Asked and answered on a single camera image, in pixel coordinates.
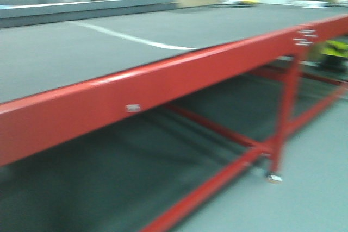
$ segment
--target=white line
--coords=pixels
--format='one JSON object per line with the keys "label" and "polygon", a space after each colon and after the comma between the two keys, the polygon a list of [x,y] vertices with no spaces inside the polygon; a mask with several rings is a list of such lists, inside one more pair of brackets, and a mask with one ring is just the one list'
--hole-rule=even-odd
{"label": "white line", "polygon": [[138,37],[135,37],[135,36],[119,33],[119,32],[107,29],[105,27],[95,26],[93,24],[88,24],[88,23],[84,23],[84,22],[69,21],[69,23],[76,24],[76,25],[81,26],[81,27],[93,29],[93,30],[98,31],[100,33],[104,33],[104,34],[107,34],[107,35],[119,37],[119,38],[126,39],[126,40],[129,40],[129,41],[138,42],[138,43],[144,43],[144,44],[149,45],[149,46],[155,46],[155,47],[159,47],[159,48],[173,49],[173,50],[185,50],[185,51],[186,50],[195,50],[196,49],[196,48],[193,48],[193,47],[171,46],[171,45],[166,45],[164,43],[153,42],[153,41],[149,41],[149,40],[146,40],[146,39],[138,38]]}

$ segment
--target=gray tabletop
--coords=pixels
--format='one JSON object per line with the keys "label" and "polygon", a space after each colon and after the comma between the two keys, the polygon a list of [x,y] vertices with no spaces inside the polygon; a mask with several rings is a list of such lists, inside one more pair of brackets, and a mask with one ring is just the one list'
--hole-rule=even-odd
{"label": "gray tabletop", "polygon": [[0,103],[346,11],[197,7],[0,29]]}

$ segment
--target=yellow item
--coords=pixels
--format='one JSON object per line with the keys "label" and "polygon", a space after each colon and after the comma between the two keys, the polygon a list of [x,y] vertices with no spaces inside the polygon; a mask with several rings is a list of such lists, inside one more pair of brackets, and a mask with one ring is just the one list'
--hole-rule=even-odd
{"label": "yellow item", "polygon": [[259,0],[241,0],[241,2],[242,2],[243,4],[248,4],[248,5],[255,5],[255,4],[260,3]]}
{"label": "yellow item", "polygon": [[322,50],[322,54],[348,58],[348,44],[334,40],[329,40],[325,43],[326,46]]}

